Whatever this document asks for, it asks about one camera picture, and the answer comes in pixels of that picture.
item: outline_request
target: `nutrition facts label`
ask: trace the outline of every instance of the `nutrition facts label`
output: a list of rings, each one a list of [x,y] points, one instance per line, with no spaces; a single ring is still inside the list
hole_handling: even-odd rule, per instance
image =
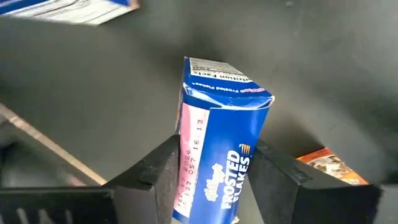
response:
[[[6,15],[98,25],[133,9],[107,0],[50,0]]]
[[[182,105],[180,179],[174,209],[189,218],[209,111]]]
[[[232,82],[248,83],[250,78],[243,75],[236,68],[224,62],[214,62],[197,58],[190,58],[191,75],[226,80]]]

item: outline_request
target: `blue cereal box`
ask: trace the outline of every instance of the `blue cereal box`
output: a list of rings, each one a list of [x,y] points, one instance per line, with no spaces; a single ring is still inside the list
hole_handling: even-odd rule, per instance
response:
[[[138,7],[137,0],[0,0],[0,16],[95,26]]]
[[[184,59],[174,218],[189,224],[232,223],[273,101],[268,91],[227,63]]]

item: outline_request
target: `orange box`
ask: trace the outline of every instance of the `orange box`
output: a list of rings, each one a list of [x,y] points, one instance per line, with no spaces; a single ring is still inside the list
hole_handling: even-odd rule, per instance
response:
[[[336,157],[328,148],[309,153],[297,159],[349,184],[368,184],[362,177],[355,173],[355,171],[350,169],[343,161]]]

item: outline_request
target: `gray surface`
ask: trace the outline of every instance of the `gray surface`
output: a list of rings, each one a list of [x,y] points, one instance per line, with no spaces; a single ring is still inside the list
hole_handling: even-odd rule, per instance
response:
[[[275,94],[271,146],[328,146],[370,182],[397,182],[396,9],[145,0],[100,27],[2,18],[0,101],[110,179],[173,133],[183,56],[224,60]]]
[[[7,149],[1,172],[1,187],[68,187],[67,175],[39,157],[34,149],[14,145]]]
[[[397,223],[397,200],[398,185],[382,186],[384,197],[379,204],[379,213],[376,217],[376,224],[395,224]]]

